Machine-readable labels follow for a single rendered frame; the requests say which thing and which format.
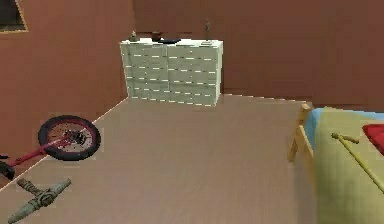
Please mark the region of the red pillow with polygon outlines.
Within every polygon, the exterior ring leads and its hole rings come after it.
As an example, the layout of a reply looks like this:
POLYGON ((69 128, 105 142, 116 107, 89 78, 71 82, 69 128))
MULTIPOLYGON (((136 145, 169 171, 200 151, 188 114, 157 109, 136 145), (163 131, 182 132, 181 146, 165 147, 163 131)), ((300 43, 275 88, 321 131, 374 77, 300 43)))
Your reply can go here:
POLYGON ((367 124, 362 130, 368 140, 384 156, 384 124, 367 124))

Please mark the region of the framed dark picture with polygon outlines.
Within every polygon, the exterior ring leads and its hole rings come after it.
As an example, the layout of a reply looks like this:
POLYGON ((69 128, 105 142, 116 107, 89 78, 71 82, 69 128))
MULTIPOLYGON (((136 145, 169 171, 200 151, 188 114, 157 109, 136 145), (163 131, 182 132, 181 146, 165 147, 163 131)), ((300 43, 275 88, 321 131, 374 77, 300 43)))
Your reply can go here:
POLYGON ((0 33, 26 32, 23 0, 0 0, 0 33))

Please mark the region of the white chest of drawers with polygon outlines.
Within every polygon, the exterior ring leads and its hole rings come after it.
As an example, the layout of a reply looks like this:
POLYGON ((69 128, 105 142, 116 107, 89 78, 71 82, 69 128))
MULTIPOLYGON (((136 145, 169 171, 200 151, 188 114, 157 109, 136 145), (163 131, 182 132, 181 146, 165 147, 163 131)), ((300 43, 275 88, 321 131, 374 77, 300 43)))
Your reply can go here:
POLYGON ((150 38, 120 43, 128 96, 214 106, 221 94, 223 42, 181 39, 173 44, 150 38))

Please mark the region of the wooden bed with green blanket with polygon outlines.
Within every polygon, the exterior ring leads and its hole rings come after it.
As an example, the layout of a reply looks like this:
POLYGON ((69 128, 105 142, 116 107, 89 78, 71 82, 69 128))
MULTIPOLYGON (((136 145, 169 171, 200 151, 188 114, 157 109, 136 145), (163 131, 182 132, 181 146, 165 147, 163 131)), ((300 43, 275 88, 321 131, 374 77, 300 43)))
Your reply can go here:
POLYGON ((316 197, 317 224, 384 224, 384 194, 348 153, 333 132, 360 141, 351 149, 384 182, 384 156, 364 134, 367 124, 384 124, 384 112, 313 108, 301 105, 290 162, 300 152, 316 197))

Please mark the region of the red bicycle with black wheel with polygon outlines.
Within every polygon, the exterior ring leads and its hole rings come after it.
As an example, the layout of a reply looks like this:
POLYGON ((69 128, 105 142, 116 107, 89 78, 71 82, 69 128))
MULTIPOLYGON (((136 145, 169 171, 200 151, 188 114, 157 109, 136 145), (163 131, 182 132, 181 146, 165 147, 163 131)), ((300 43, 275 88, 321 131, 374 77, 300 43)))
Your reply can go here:
POLYGON ((15 167, 40 155, 48 155, 60 161, 81 161, 93 156, 101 145, 101 134, 89 120, 75 115, 60 115, 49 118, 41 126, 37 134, 39 147, 32 152, 16 158, 11 162, 3 162, 8 156, 0 155, 0 174, 8 180, 15 178, 15 167), (52 140, 51 131, 62 124, 75 124, 80 130, 64 129, 59 138, 52 140))

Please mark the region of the thin grey statuette on base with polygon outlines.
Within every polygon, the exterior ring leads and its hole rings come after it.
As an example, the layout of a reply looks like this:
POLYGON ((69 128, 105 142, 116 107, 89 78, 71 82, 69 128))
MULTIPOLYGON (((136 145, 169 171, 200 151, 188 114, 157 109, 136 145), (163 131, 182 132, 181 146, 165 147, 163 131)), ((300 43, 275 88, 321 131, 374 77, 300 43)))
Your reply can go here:
POLYGON ((205 39, 201 43, 202 46, 209 46, 213 43, 213 41, 210 39, 210 28, 211 28, 210 21, 209 19, 206 19, 205 30, 204 30, 205 39))

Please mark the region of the grey cross-shaped object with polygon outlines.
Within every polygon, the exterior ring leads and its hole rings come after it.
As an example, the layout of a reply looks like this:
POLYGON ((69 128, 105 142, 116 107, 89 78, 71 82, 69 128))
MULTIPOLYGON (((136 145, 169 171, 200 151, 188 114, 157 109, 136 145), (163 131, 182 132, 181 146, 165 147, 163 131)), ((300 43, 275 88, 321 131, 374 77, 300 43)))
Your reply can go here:
POLYGON ((35 211, 40 210, 42 207, 47 207, 52 204, 58 195, 71 185, 71 180, 66 179, 47 189, 39 189, 31 181, 26 180, 25 178, 19 179, 17 184, 25 191, 33 194, 34 198, 13 213, 7 220, 8 224, 15 224, 35 211))

